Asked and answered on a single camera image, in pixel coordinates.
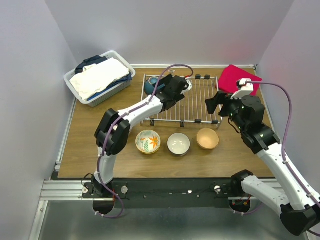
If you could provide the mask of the plain teal bowl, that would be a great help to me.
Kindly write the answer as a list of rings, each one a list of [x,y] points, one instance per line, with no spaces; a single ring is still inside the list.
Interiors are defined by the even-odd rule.
[[[158,81],[158,78],[156,76],[152,76],[145,81],[143,90],[147,96],[153,93],[154,87],[157,81]]]

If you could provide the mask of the cream bowl with drawing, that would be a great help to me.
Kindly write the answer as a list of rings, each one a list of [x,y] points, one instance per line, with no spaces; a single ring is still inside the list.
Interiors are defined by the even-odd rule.
[[[218,146],[220,139],[213,129],[203,128],[198,131],[196,142],[204,150],[213,150]]]

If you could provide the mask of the teal and white bowl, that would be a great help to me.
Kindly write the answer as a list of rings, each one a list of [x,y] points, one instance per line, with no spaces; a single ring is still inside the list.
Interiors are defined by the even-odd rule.
[[[191,147],[190,139],[183,133],[174,133],[167,140],[168,150],[175,156],[184,156]]]

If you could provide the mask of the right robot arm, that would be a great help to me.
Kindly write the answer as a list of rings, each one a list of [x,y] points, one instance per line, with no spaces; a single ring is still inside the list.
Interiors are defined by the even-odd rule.
[[[208,113],[222,105],[219,116],[227,117],[239,129],[244,144],[268,166],[283,193],[259,180],[252,172],[243,170],[234,174],[230,191],[256,197],[280,217],[284,227],[294,236],[309,231],[320,222],[320,194],[303,178],[273,131],[263,123],[265,106],[257,96],[239,99],[218,91],[205,100]]]

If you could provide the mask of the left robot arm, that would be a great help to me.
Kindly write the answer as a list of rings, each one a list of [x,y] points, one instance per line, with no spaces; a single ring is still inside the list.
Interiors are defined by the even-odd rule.
[[[91,179],[93,192],[104,198],[116,196],[109,184],[114,178],[117,155],[125,148],[133,127],[144,119],[165,112],[185,98],[185,93],[192,89],[190,77],[172,76],[158,81],[164,85],[154,87],[155,93],[126,109],[115,111],[108,109],[103,115],[94,137],[98,147],[96,170]]]

